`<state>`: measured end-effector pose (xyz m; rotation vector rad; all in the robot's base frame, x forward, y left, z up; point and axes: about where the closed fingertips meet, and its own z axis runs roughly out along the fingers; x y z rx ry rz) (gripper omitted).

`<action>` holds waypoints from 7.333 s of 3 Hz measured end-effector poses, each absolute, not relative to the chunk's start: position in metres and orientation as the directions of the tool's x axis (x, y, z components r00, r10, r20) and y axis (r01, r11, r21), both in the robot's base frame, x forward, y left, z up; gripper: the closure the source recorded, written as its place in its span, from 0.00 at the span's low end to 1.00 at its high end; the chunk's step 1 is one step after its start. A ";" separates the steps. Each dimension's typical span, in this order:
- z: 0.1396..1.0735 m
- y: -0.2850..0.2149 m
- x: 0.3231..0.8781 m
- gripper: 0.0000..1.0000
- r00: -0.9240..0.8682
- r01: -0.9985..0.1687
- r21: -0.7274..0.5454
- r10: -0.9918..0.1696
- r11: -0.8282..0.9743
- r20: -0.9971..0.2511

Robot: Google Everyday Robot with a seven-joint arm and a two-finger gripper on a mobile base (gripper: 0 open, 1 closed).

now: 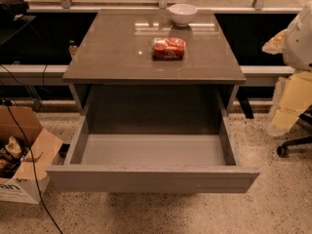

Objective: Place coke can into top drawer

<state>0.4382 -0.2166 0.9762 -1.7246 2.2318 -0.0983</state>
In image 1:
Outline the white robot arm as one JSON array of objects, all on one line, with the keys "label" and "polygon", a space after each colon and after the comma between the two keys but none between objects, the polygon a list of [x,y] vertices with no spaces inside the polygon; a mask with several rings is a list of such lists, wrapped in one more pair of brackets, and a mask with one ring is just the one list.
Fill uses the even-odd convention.
[{"label": "white robot arm", "polygon": [[275,85],[266,131],[278,137],[287,133],[312,105],[312,1],[286,29],[266,42],[262,51],[281,54],[284,63],[294,69],[289,78],[280,77]]}]

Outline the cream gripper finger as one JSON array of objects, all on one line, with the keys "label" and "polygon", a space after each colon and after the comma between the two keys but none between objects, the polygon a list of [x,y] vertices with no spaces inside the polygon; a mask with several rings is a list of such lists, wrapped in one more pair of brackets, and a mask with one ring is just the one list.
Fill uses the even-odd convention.
[{"label": "cream gripper finger", "polygon": [[283,52],[284,41],[287,35],[287,30],[284,29],[273,36],[262,46],[262,51],[266,54],[277,55]]},{"label": "cream gripper finger", "polygon": [[312,105],[312,72],[280,77],[275,85],[266,131],[270,136],[286,134],[299,116]]}]

